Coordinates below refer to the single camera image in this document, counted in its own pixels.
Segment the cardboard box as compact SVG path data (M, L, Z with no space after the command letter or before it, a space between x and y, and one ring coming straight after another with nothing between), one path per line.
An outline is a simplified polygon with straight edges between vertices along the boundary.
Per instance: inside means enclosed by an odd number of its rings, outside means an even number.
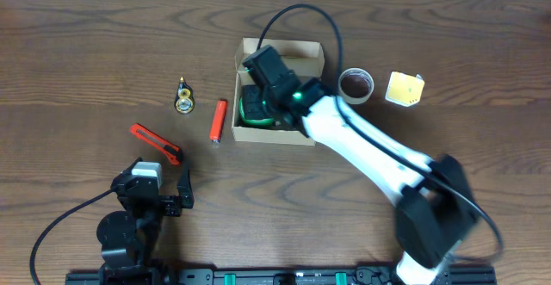
M242 62L257 49L258 38L243 38L235 53L236 80L232 109L232 134L236 141L314 146L312 139L299 131L283 130L280 127L253 127L246 125L240 116L239 101L242 87L253 85L254 81ZM301 82L315 77L321 78L325 66L323 47L318 42L301 40L264 39L262 46L270 45L282 57L287 68L293 70Z

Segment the yellow sticky note pad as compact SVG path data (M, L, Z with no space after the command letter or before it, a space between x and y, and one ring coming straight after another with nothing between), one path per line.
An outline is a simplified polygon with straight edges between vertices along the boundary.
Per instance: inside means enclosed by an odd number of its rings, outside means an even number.
M424 89L424 80L417 74L408 75L392 71L389 77L385 99L402 107L411 107L420 102Z

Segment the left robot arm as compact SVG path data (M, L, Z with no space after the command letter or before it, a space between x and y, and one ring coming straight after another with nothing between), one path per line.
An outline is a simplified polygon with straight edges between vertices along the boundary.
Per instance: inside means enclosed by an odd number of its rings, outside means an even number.
M110 269L150 266L163 219L179 217L183 209L194 206L187 164L177 181L176 195L160 194L162 185L161 164L141 158L113 179L110 189L123 209L105 216L96 230L102 258Z

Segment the white tape roll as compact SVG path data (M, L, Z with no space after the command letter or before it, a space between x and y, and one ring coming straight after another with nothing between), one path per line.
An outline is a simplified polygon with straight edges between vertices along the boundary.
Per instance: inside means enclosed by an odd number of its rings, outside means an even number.
M372 95L375 83L372 76L361 68L349 68L338 78L338 94L352 105L365 103Z

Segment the black yellow correction tape dispenser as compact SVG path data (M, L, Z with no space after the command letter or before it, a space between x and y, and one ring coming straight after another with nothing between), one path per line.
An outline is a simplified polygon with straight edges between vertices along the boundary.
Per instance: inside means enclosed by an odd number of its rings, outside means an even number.
M182 115L191 113L195 108L195 100L192 88L186 83L184 77L180 77L174 101L175 110Z

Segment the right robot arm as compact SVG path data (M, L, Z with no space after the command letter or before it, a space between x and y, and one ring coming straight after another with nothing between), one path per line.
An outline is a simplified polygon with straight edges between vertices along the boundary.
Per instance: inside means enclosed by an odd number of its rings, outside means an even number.
M367 176L394 206L404 254L395 273L404 284L430 284L478 222L459 162L401 145L313 77L301 82L272 46L242 62L261 92L263 111L321 143Z

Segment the green tape roll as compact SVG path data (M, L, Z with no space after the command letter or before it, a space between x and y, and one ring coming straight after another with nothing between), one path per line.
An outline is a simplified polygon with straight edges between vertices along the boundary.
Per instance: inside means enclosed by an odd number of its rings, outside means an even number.
M260 128L271 127L274 124L274 121L275 121L273 118L266 118L266 119L261 119L261 120L247 119L245 117L245 106L243 104L243 99L239 100L238 111L239 111L239 116L240 116L241 121L245 125L250 126L250 127L260 127Z

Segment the red lighter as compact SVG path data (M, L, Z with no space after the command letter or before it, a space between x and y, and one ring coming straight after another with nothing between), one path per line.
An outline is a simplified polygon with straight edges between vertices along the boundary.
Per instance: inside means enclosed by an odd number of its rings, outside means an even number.
M226 118L226 111L227 111L227 100L226 99L219 99L217 101L215 110L214 110L214 117L211 124L211 129L209 133L209 138L212 142L219 143L221 139L221 134Z

